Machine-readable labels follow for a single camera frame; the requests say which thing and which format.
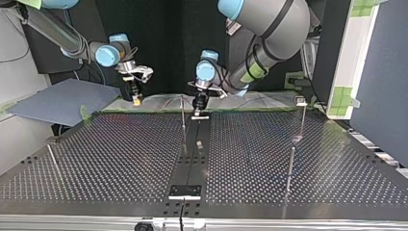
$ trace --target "black cable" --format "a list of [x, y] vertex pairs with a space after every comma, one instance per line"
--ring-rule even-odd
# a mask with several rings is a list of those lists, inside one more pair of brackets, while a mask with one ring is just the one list
[[259, 61], [258, 54], [256, 52], [258, 47], [259, 47], [259, 44], [255, 44], [253, 46], [252, 54], [254, 56], [255, 63], [262, 69], [262, 71], [264, 71], [264, 75], [267, 76], [269, 74], [269, 71], [261, 64], [261, 61]]
[[184, 212], [184, 203], [186, 202], [186, 199], [183, 200], [183, 205], [181, 206], [181, 211], [180, 211], [180, 231], [184, 231], [184, 223], [183, 223], [183, 212]]
[[252, 45], [255, 42], [256, 35], [254, 35], [251, 39], [251, 41], [248, 44], [248, 47], [246, 48], [246, 53], [245, 53], [245, 67], [246, 67], [246, 72], [248, 72], [248, 75], [253, 79], [253, 81], [256, 81], [257, 78], [251, 73], [250, 67], [249, 67], [249, 53], [251, 51]]
[[[96, 80], [97, 83], [103, 84], [102, 76], [100, 76], [100, 74], [99, 74], [95, 69], [93, 69], [92, 66], [90, 66], [89, 64], [84, 63], [84, 67], [88, 70], [89, 81], [90, 81], [90, 76], [92, 76], [92, 77]], [[94, 71], [94, 73], [96, 73], [96, 75], [98, 76], [99, 80], [98, 80], [98, 78], [95, 77], [95, 75], [93, 75], [93, 74], [90, 72], [90, 70], [92, 70], [92, 71]]]
[[[313, 91], [313, 93], [315, 94], [315, 96], [316, 96], [316, 98], [318, 99], [318, 102], [320, 103], [320, 105], [323, 103], [323, 101], [321, 101], [320, 100], [320, 98], [319, 98], [319, 96], [318, 96], [318, 93], [316, 92], [316, 90], [315, 90], [315, 86], [313, 85], [313, 82], [312, 82], [312, 79], [310, 78], [310, 75], [309, 75], [309, 67], [308, 67], [308, 65], [306, 64], [306, 53], [305, 53], [305, 49], [303, 49], [302, 48], [302, 53], [303, 53], [303, 56], [304, 56], [304, 65], [305, 65], [305, 70], [306, 70], [306, 78], [309, 80], [309, 82], [310, 82], [310, 86], [312, 87], [312, 91]], [[323, 110], [324, 110], [324, 112], [327, 114], [327, 110], [324, 108], [324, 106], [323, 105], [321, 105], [321, 107], [323, 108]]]

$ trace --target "vertical post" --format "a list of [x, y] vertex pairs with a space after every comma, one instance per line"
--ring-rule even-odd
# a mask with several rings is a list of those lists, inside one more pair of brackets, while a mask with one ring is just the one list
[[296, 149], [294, 147], [291, 148], [291, 155], [289, 159], [289, 169], [288, 169], [288, 182], [286, 185], [286, 192], [291, 192], [291, 181], [292, 181], [292, 174], [293, 174], [293, 162], [294, 162], [294, 152]]
[[48, 148], [48, 151], [49, 151], [49, 153], [50, 153], [50, 155], [51, 155], [52, 163], [53, 163], [54, 165], [56, 165], [56, 164], [57, 164], [57, 160], [55, 159], [54, 151], [52, 150], [51, 144], [47, 144], [47, 148]]
[[306, 109], [307, 109], [307, 104], [303, 106], [302, 128], [305, 125]]
[[184, 133], [186, 133], [186, 117], [185, 117], [185, 113], [184, 113], [184, 97], [183, 97], [183, 95], [181, 96], [180, 108], [181, 108], [181, 117], [182, 117], [182, 121], [183, 121], [182, 127], [183, 127]]

